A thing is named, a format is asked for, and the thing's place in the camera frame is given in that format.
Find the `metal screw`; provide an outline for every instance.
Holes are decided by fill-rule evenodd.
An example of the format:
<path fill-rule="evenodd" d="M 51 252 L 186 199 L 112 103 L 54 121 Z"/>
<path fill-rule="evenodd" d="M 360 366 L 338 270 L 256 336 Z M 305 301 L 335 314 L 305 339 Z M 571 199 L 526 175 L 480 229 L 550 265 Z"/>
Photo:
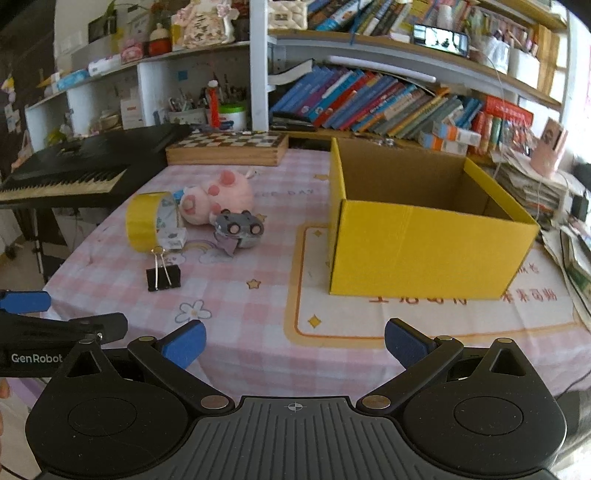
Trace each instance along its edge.
<path fill-rule="evenodd" d="M 361 401 L 361 403 L 363 406 L 370 408 L 371 410 L 383 410 L 392 404 L 390 399 L 383 395 L 368 395 Z"/>
<path fill-rule="evenodd" d="M 226 408 L 229 404 L 230 401 L 221 395 L 208 395 L 201 400 L 201 406 L 208 410 L 221 410 L 222 408 Z"/>

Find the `table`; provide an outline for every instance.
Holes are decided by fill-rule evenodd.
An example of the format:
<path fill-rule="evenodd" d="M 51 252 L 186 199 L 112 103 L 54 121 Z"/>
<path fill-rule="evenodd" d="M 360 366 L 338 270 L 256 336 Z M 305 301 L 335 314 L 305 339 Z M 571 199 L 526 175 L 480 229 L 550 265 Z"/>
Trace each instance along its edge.
<path fill-rule="evenodd" d="M 175 191 L 195 183 L 198 174 L 221 169 L 168 167 L 140 191 Z M 153 257 L 128 245 L 126 202 L 47 284 L 53 299 L 48 315 L 66 320 L 122 312 L 129 332 L 114 346 L 141 335 L 162 337 L 190 318 L 202 319 L 207 348 L 189 370 L 236 400 L 255 394 L 344 394 L 355 402 L 402 371 L 380 338 L 390 316 L 428 335 L 457 335 L 469 346 L 512 336 L 553 394 L 589 369 L 591 335 L 560 290 L 558 269 L 540 249 L 532 250 L 530 264 L 524 263 L 515 280 L 520 283 L 504 301 L 329 297 L 322 251 L 327 248 L 328 170 L 328 153 L 306 150 L 289 150 L 279 167 L 257 168 L 251 182 L 254 213 L 265 222 L 262 243 L 229 259 L 215 248 L 211 227 L 191 226 L 183 254 L 169 259 L 180 264 L 182 287 L 157 293 L 147 291 L 145 280 Z M 553 289 L 536 275 L 544 281 L 552 277 Z M 324 308 L 322 313 L 315 305 Z M 483 311 L 488 318 L 479 320 Z M 29 404 L 38 394 L 33 390 L 26 398 L 17 388 Z"/>

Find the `blue gripper pad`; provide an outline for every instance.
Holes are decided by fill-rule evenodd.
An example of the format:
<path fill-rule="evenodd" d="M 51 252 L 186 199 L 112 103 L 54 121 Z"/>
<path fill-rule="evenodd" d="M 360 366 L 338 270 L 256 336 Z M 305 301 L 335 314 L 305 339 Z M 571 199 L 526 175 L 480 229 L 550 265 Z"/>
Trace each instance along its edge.
<path fill-rule="evenodd" d="M 384 342 L 392 356 L 398 360 L 404 368 L 410 368 L 419 360 L 425 358 L 436 347 L 430 338 L 417 332 L 423 339 L 414 336 L 408 329 L 390 321 L 384 330 Z"/>
<path fill-rule="evenodd" d="M 46 291 L 8 291 L 0 299 L 0 310 L 23 314 L 46 312 L 51 307 L 51 297 Z"/>
<path fill-rule="evenodd" d="M 199 320 L 191 320 L 161 340 L 162 355 L 185 369 L 203 353 L 206 341 L 205 325 Z"/>

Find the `chess board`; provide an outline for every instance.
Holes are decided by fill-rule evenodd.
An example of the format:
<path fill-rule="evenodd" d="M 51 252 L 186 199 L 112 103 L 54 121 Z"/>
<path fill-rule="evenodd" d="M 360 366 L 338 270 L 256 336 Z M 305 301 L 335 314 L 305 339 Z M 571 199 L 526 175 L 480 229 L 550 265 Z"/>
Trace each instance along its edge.
<path fill-rule="evenodd" d="M 166 149 L 169 165 L 277 166 L 288 148 L 277 132 L 195 132 Z"/>

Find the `smartphone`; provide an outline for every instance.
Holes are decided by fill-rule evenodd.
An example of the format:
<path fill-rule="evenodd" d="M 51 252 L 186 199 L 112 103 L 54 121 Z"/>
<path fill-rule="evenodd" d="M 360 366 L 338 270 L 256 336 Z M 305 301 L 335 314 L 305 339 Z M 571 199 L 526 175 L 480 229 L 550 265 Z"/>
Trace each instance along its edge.
<path fill-rule="evenodd" d="M 467 57 L 470 38 L 465 33 L 453 32 L 444 28 L 415 25 L 413 43 L 435 50 L 446 51 L 460 57 Z"/>

